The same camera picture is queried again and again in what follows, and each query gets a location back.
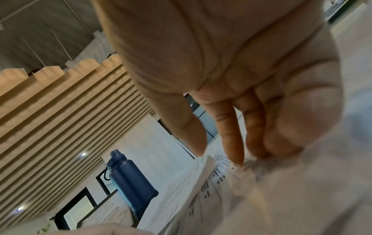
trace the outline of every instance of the ceiling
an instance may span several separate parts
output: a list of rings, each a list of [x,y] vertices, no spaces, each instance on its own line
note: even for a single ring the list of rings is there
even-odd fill
[[[31,77],[5,69],[0,83],[0,228],[53,209],[155,114],[117,54],[101,65],[85,59],[66,74],[58,66]]]
[[[90,0],[1,0],[0,23],[0,70],[27,73],[43,64],[64,69],[102,31]]]

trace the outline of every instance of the bottle handle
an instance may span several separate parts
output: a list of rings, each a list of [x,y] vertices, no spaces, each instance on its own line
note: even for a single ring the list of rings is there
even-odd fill
[[[103,178],[107,181],[110,181],[110,179],[106,178],[106,172],[107,172],[107,168],[105,168],[105,172],[103,173]]]

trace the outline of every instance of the water bottle cap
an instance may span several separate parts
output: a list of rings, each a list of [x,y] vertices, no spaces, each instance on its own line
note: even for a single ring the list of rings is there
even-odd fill
[[[114,151],[111,151],[110,152],[110,160],[107,162],[106,164],[106,168],[107,169],[110,169],[112,167],[112,165],[114,165],[117,161],[120,161],[120,160],[126,160],[127,157],[125,157],[124,154],[122,154],[119,150],[115,149]]]

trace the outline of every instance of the blue water bottle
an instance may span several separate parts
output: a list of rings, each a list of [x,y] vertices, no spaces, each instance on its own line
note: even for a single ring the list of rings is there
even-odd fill
[[[128,160],[119,150],[112,151],[110,156],[111,159],[106,164],[110,179],[132,209],[135,217],[140,220],[151,199],[159,193],[136,164]]]

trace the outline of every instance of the hand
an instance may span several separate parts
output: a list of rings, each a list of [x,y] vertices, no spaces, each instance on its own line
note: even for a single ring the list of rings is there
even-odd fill
[[[95,225],[72,231],[58,231],[50,235],[154,235],[148,231],[126,228],[117,223]]]
[[[105,34],[169,129],[201,155],[189,93],[215,118],[227,156],[298,153],[340,118],[337,49],[323,0],[95,0]]]

